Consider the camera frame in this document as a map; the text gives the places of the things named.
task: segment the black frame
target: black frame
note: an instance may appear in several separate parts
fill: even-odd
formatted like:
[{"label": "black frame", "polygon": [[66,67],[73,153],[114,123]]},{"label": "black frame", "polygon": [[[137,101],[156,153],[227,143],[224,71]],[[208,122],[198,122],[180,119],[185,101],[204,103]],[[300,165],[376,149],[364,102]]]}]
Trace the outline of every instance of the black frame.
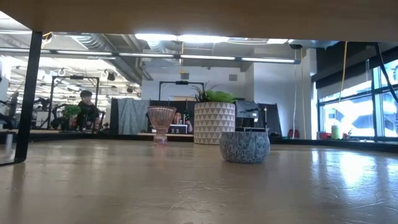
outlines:
[{"label": "black frame", "polygon": [[29,146],[30,126],[32,122],[33,104],[35,100],[37,73],[39,71],[40,51],[42,48],[43,32],[33,31],[30,39],[30,51],[26,71],[24,99],[22,100],[21,119],[17,137],[17,146],[13,162],[0,164],[0,166],[17,164],[26,160]]},{"label": "black frame", "polygon": [[[394,84],[392,85],[393,89],[398,89],[398,84]],[[385,137],[385,136],[378,136],[377,135],[377,118],[376,118],[376,95],[378,94],[383,94],[383,93],[389,93],[389,87],[388,86],[384,86],[384,87],[380,87],[375,89],[374,87],[374,73],[371,70],[371,90],[370,91],[364,91],[355,95],[351,95],[351,96],[345,96],[345,97],[341,97],[340,101],[345,101],[345,100],[353,100],[353,99],[357,99],[357,98],[362,98],[365,96],[371,96],[372,98],[372,105],[373,105],[373,128],[374,128],[374,136],[352,136],[352,138],[358,138],[361,140],[371,140],[374,142],[395,142],[398,141],[398,138],[395,137]],[[331,104],[331,103],[337,103],[338,99],[335,100],[329,100],[329,101],[324,101],[324,102],[320,102],[320,99],[318,98],[318,103],[317,103],[317,110],[318,110],[318,131],[321,131],[321,119],[320,119],[320,107],[321,106],[325,106],[327,104]]]},{"label": "black frame", "polygon": [[163,83],[174,83],[174,84],[176,84],[176,85],[189,85],[189,84],[198,84],[198,85],[201,85],[201,87],[202,87],[202,89],[203,90],[205,90],[205,84],[204,83],[198,83],[198,82],[185,82],[185,81],[183,81],[184,83],[186,83],[186,84],[178,84],[178,81],[176,81],[176,82],[166,82],[166,81],[160,81],[159,82],[159,101],[160,101],[160,96],[161,96],[161,93],[162,93],[162,84]]},{"label": "black frame", "polygon": [[[49,115],[47,116],[47,122],[48,122],[47,129],[51,128],[51,126],[50,126],[50,123],[51,123],[51,110],[52,110],[52,98],[53,98],[54,88],[55,88],[55,79],[57,79],[57,78],[71,78],[72,79],[73,77],[76,77],[76,76],[59,76],[59,75],[57,75],[57,76],[53,76],[52,77],[51,92],[50,92],[50,104],[49,104]],[[95,90],[95,106],[97,107],[98,92],[99,92],[99,89],[100,89],[100,78],[98,78],[98,77],[81,77],[80,79],[85,79],[85,78],[94,79],[94,80],[97,81],[96,90]]]}]

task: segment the ceramic planter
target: ceramic planter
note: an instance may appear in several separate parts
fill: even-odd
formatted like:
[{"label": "ceramic planter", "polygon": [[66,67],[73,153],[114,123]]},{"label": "ceramic planter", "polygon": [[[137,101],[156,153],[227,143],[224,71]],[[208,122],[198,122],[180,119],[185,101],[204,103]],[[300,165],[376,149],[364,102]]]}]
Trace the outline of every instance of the ceramic planter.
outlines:
[{"label": "ceramic planter", "polygon": [[222,132],[235,131],[235,105],[205,102],[195,104],[195,143],[220,144]]},{"label": "ceramic planter", "polygon": [[264,162],[270,148],[268,132],[234,132],[221,135],[221,155],[230,162]]}]

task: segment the potted plant on desk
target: potted plant on desk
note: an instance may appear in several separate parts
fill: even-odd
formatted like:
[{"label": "potted plant on desk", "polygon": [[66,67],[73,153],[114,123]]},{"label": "potted plant on desk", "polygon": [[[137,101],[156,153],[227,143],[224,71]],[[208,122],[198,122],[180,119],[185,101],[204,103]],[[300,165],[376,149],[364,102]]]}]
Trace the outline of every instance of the potted plant on desk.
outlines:
[{"label": "potted plant on desk", "polygon": [[194,142],[198,144],[220,144],[222,132],[235,131],[234,96],[223,91],[213,91],[216,85],[208,90],[197,86],[195,99]]},{"label": "potted plant on desk", "polygon": [[81,111],[80,107],[76,105],[68,105],[65,107],[65,111],[63,112],[65,119],[63,121],[63,124],[61,125],[62,131],[70,129],[71,118],[78,115],[80,111]]}]

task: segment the person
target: person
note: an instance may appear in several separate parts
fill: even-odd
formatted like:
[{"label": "person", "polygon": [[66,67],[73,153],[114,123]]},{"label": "person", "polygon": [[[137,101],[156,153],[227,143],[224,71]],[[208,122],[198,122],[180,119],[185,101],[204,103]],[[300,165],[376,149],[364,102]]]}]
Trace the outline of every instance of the person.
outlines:
[{"label": "person", "polygon": [[[177,112],[177,113],[174,114],[174,118],[173,118],[172,124],[182,124],[182,119],[181,119],[181,114],[180,113]],[[188,129],[187,129],[188,133],[192,133],[193,132],[193,128],[192,128],[191,122],[189,120],[186,120],[185,124],[188,126]]]},{"label": "person", "polygon": [[88,90],[83,90],[80,92],[81,101],[78,104],[81,111],[77,116],[77,124],[80,129],[85,127],[91,127],[93,122],[95,128],[98,129],[98,125],[100,124],[100,112],[98,108],[91,102],[91,97],[93,93]]}]

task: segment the ceiling light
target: ceiling light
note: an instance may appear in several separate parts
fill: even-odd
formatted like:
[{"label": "ceiling light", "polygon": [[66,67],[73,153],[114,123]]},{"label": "ceiling light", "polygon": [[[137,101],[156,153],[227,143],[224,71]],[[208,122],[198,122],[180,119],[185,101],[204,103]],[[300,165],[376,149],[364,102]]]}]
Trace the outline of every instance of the ceiling light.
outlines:
[{"label": "ceiling light", "polygon": [[132,89],[131,86],[128,86],[126,91],[127,91],[128,93],[132,93],[133,89]]},{"label": "ceiling light", "polygon": [[177,36],[168,34],[136,34],[136,38],[146,41],[177,40]]},{"label": "ceiling light", "polygon": [[203,43],[220,43],[229,40],[229,37],[207,36],[207,35],[181,35],[178,39],[186,43],[203,44]]},{"label": "ceiling light", "polygon": [[71,89],[71,90],[75,90],[75,91],[80,91],[80,88],[79,88],[79,87],[73,86],[73,85],[68,85],[67,88],[68,88],[68,89]]},{"label": "ceiling light", "polygon": [[108,74],[106,74],[106,70],[104,70],[103,72],[101,72],[101,77],[103,77],[103,78],[108,77]]},{"label": "ceiling light", "polygon": [[171,54],[146,54],[146,53],[120,53],[120,56],[147,57],[147,58],[173,58]]},{"label": "ceiling light", "polygon": [[288,41],[288,39],[269,39],[267,44],[284,44]]},{"label": "ceiling light", "polygon": [[229,37],[218,37],[209,35],[168,35],[168,34],[136,34],[136,38],[146,41],[179,40],[186,43],[220,43],[229,40]]},{"label": "ceiling light", "polygon": [[65,74],[66,74],[66,71],[63,68],[61,68],[61,70],[58,71],[59,76],[64,76]]},{"label": "ceiling light", "polygon": [[108,77],[107,77],[107,79],[108,79],[109,81],[114,81],[114,80],[115,80],[114,72],[108,72]]},{"label": "ceiling light", "polygon": [[1,47],[1,48],[0,48],[0,52],[29,53],[29,49],[17,49],[17,48]]},{"label": "ceiling light", "polygon": [[243,57],[244,62],[270,62],[270,63],[297,63],[294,59],[282,59],[282,58],[247,58]]},{"label": "ceiling light", "polygon": [[[92,88],[96,87],[95,85],[79,85],[79,86],[81,86],[81,87],[92,87]],[[115,86],[115,85],[99,85],[98,87],[100,87],[100,88],[117,88],[117,86]]]},{"label": "ceiling light", "polygon": [[70,55],[97,55],[97,56],[112,55],[111,52],[91,52],[91,51],[74,51],[74,50],[58,50],[57,53],[70,54]]},{"label": "ceiling light", "polygon": [[87,56],[91,60],[116,60],[116,57]]},{"label": "ceiling light", "polygon": [[211,55],[181,55],[181,58],[210,59],[210,60],[235,60],[235,57],[211,56]]}]

